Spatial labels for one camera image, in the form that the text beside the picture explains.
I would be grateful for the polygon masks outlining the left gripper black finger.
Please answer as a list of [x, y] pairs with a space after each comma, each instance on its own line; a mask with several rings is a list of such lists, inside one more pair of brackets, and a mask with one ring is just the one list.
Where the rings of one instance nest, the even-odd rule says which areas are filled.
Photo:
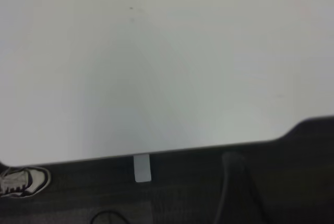
[[263, 223], [264, 206], [243, 156], [222, 155], [223, 178], [215, 223]]

